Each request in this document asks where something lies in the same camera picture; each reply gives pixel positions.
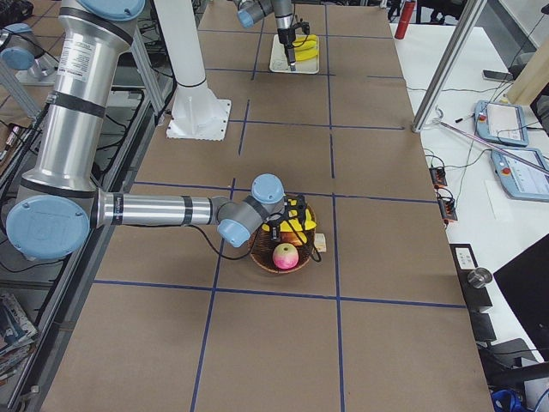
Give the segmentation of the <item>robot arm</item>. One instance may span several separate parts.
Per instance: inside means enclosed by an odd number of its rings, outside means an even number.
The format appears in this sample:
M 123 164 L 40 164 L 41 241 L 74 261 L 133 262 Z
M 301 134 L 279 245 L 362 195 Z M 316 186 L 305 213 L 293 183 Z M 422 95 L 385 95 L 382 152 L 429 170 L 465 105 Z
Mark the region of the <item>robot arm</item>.
M 310 24 L 296 15 L 293 2 L 290 0 L 236 0 L 237 17 L 244 28 L 250 28 L 267 16 L 273 14 L 275 18 L 278 40 L 283 46 L 287 64 L 291 72 L 296 71 L 296 31 L 309 35 Z
M 291 71 L 296 70 L 297 30 L 311 33 L 310 23 L 296 16 L 293 1 L 234 1 L 242 26 L 251 27 L 274 13 L 277 35 Z M 64 258 L 80 249 L 91 229 L 107 226 L 196 227 L 215 225 L 235 248 L 262 224 L 274 229 L 298 218 L 305 224 L 306 203 L 285 194 L 273 174 L 261 174 L 241 203 L 226 197 L 131 195 L 111 189 L 119 167 L 122 142 L 105 171 L 95 162 L 112 83 L 120 56 L 137 47 L 138 18 L 146 1 L 62 1 L 58 18 L 65 30 L 60 63 L 47 106 L 35 166 L 21 176 L 3 231 L 27 258 Z M 209 88 L 192 1 L 152 1 L 172 67 L 174 104 L 170 138 L 221 141 L 232 102 Z M 154 75 L 138 65 L 143 85 L 153 92 Z

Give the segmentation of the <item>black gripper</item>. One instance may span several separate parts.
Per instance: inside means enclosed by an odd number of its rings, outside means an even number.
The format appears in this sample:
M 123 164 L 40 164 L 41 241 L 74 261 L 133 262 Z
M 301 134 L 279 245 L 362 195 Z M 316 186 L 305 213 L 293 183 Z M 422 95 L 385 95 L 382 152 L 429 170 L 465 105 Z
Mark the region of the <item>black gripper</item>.
M 296 70 L 296 57 L 293 48 L 293 42 L 296 40 L 296 30 L 301 29 L 305 35 L 310 33 L 310 23 L 303 19 L 292 22 L 291 19 L 276 20 L 277 33 L 279 41 L 287 49 L 287 62 L 290 71 Z
M 268 231 L 272 239 L 281 237 L 279 221 L 298 219 L 302 230 L 307 230 L 307 203 L 304 195 L 285 196 L 283 210 L 273 213 L 268 220 Z

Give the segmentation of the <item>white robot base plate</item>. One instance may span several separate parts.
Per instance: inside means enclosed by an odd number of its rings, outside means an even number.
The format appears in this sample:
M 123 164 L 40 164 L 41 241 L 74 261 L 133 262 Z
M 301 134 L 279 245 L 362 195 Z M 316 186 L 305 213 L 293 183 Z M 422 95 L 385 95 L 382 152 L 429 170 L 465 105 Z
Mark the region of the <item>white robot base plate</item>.
M 218 99 L 208 86 L 192 2 L 158 0 L 154 7 L 177 86 L 166 135 L 223 140 L 232 102 Z

